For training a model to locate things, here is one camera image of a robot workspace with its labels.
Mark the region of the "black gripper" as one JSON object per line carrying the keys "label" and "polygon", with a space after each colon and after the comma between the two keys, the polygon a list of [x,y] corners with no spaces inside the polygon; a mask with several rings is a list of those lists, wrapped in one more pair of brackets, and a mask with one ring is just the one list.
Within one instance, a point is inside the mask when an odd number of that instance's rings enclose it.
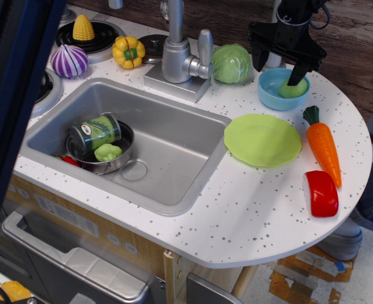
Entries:
{"label": "black gripper", "polygon": [[269,53],[285,57],[296,63],[288,86],[297,86],[308,72],[319,70],[327,52],[310,37],[311,14],[302,20],[287,14],[277,14],[276,17],[276,23],[249,24],[253,67],[261,72]]}

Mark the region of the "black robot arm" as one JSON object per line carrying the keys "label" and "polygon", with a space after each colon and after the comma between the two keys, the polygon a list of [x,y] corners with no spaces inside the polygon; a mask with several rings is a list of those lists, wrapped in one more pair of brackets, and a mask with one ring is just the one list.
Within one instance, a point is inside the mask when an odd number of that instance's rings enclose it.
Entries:
{"label": "black robot arm", "polygon": [[255,70],[261,71],[273,53],[295,63],[288,86],[296,86],[308,72],[318,71],[327,52],[311,38],[309,28],[320,9],[330,20],[325,1],[281,1],[275,23],[251,22],[248,40]]}

